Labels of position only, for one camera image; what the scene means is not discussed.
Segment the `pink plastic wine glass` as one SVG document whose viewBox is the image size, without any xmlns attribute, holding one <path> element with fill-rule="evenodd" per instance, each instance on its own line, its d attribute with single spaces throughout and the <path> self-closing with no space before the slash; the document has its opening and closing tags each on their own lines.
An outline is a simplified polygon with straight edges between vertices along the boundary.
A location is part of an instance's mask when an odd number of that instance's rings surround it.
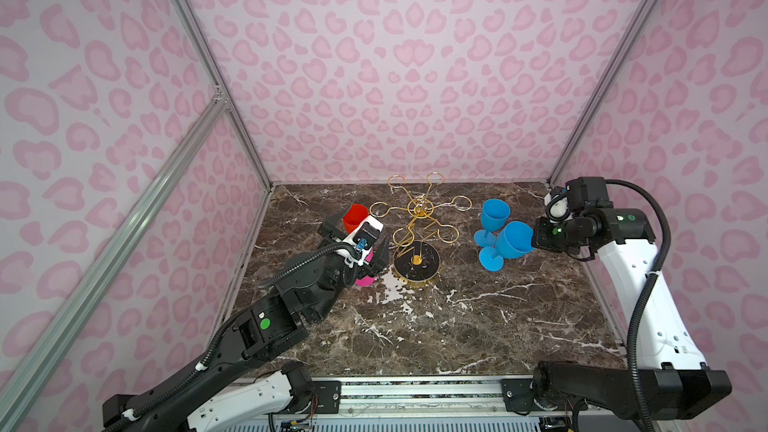
<svg viewBox="0 0 768 432">
<path fill-rule="evenodd" d="M 375 282 L 377 274 L 376 251 L 372 250 L 365 258 L 363 270 L 358 274 L 355 285 L 358 287 L 369 287 Z"/>
</svg>

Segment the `blue wine glass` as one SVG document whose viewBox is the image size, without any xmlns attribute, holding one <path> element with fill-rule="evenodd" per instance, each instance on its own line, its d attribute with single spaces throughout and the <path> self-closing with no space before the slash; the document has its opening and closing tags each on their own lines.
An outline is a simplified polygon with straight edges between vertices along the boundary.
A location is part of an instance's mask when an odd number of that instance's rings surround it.
<svg viewBox="0 0 768 432">
<path fill-rule="evenodd" d="M 482 204 L 481 229 L 474 233 L 473 239 L 481 248 L 493 247 L 496 232 L 503 229 L 510 216 L 511 208 L 503 200 L 489 199 Z"/>
<path fill-rule="evenodd" d="M 526 223 L 508 223 L 496 237 L 493 246 L 483 247 L 479 261 L 490 272 L 499 272 L 506 260 L 521 258 L 532 252 L 533 229 Z"/>
</svg>

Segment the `red plastic wine glass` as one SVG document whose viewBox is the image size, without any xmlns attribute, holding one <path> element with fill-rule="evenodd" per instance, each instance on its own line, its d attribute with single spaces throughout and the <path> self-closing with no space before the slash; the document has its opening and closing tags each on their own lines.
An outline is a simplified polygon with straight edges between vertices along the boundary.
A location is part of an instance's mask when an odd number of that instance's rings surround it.
<svg viewBox="0 0 768 432">
<path fill-rule="evenodd" d="M 343 226 L 347 234 L 354 232 L 369 216 L 369 210 L 361 204 L 353 204 L 342 218 Z"/>
</svg>

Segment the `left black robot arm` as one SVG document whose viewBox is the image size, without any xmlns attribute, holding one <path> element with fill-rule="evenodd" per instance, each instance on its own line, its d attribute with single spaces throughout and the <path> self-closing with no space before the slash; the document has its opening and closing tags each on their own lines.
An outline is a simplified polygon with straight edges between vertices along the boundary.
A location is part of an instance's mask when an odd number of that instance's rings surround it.
<svg viewBox="0 0 768 432">
<path fill-rule="evenodd" d="M 230 317 L 206 350 L 180 371 L 139 395 L 116 394 L 102 407 L 107 431 L 223 430 L 248 415 L 302 412 L 313 401 L 308 368 L 289 362 L 241 393 L 226 387 L 304 341 L 327 318 L 344 290 L 389 264 L 390 240 L 356 232 L 325 237 L 299 253 L 264 284 L 267 292 Z"/>
</svg>

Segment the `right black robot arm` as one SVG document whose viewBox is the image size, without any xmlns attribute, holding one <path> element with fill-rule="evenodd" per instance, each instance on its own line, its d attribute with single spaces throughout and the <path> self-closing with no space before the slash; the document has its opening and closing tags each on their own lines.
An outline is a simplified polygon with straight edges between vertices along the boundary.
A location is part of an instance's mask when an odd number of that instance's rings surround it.
<svg viewBox="0 0 768 432">
<path fill-rule="evenodd" d="M 550 191 L 531 244 L 608 271 L 628 320 L 625 366 L 542 361 L 531 399 L 597 406 L 651 431 L 657 421 L 690 420 L 725 399 L 732 383 L 696 346 L 662 274 L 672 245 L 669 221 L 643 187 L 579 177 Z"/>
</svg>

